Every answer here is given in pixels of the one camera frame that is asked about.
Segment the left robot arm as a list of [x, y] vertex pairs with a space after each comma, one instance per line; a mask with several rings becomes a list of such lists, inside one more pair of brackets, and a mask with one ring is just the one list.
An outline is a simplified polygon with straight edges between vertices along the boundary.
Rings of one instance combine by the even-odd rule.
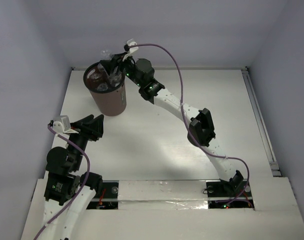
[[88, 204], [102, 193], [102, 176], [90, 171], [85, 149], [103, 136], [103, 122], [102, 114], [91, 114], [75, 122], [60, 115], [48, 123], [48, 130], [67, 144], [47, 154], [43, 226], [35, 239], [72, 239]]

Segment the clear bottle blue cap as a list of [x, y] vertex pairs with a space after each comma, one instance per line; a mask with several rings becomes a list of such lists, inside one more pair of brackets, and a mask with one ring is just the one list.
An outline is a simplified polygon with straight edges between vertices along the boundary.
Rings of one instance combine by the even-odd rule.
[[104, 68], [104, 66], [99, 62], [98, 65], [97, 65], [97, 69], [100, 73], [105, 73], [106, 70]]

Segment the blue label bottle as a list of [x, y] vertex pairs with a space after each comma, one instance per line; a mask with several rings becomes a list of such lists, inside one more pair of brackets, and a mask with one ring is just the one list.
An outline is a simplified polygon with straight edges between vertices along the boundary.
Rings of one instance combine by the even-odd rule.
[[105, 92], [109, 90], [109, 86], [106, 83], [101, 83], [97, 86], [96, 90], [98, 92]]
[[100, 84], [101, 81], [103, 81], [103, 77], [102, 77], [102, 74], [101, 73], [98, 73], [98, 72], [94, 72], [92, 73], [89, 78], [88, 78], [88, 81], [90, 84]]

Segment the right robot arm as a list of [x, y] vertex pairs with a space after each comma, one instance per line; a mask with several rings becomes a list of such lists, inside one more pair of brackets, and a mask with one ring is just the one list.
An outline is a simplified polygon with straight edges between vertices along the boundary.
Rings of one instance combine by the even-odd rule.
[[124, 54], [117, 54], [110, 60], [101, 60], [99, 63], [108, 75], [123, 74], [135, 83], [144, 100], [165, 109], [183, 121], [187, 127], [187, 138], [190, 143], [206, 154], [217, 171], [223, 192], [227, 196], [237, 196], [244, 178], [220, 148], [216, 140], [211, 112], [208, 109], [197, 109], [182, 103], [155, 79], [155, 69], [145, 58], [134, 60]]

